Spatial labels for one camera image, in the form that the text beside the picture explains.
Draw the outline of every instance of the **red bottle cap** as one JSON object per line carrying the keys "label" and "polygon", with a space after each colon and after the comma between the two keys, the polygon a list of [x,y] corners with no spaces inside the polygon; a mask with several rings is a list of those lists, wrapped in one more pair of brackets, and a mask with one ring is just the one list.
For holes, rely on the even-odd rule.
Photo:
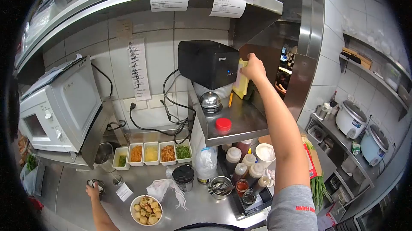
{"label": "red bottle cap", "polygon": [[219,118],[216,120],[216,129],[221,132],[227,132],[232,128],[232,122],[229,119]]}

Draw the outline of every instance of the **microwave window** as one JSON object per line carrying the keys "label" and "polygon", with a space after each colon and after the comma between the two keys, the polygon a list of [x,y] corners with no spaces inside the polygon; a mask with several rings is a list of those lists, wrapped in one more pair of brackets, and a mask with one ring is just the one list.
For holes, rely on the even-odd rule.
{"label": "microwave window", "polygon": [[24,122],[28,126],[32,136],[47,136],[36,115],[24,118]]}

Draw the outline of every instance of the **white rice cooker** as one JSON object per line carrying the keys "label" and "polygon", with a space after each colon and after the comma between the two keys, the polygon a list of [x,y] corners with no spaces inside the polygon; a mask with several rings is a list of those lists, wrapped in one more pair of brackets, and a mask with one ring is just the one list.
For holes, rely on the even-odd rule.
{"label": "white rice cooker", "polygon": [[350,100],[342,103],[342,109],[337,112],[336,125],[348,137],[355,139],[366,128],[366,115]]}
{"label": "white rice cooker", "polygon": [[363,157],[371,166],[376,166],[389,149],[388,139],[377,125],[370,125],[370,130],[366,129],[360,145]]}

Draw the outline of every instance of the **microwave knob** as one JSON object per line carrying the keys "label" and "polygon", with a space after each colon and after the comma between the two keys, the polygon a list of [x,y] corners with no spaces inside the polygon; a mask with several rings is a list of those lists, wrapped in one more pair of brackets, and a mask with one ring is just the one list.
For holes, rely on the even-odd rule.
{"label": "microwave knob", "polygon": [[59,140],[61,139],[62,134],[59,130],[56,130],[56,136]]}
{"label": "microwave knob", "polygon": [[50,111],[49,111],[49,110],[45,110],[44,112],[46,113],[46,115],[44,116],[44,118],[51,120],[51,119],[52,119],[52,114],[50,113]]}

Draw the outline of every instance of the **gray t-shirt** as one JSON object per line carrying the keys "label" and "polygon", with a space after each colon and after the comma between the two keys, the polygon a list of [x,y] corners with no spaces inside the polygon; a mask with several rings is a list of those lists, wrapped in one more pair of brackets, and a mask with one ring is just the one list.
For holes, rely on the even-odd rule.
{"label": "gray t-shirt", "polygon": [[317,230],[318,224],[312,192],[305,185],[285,187],[273,197],[267,217],[267,229]]}

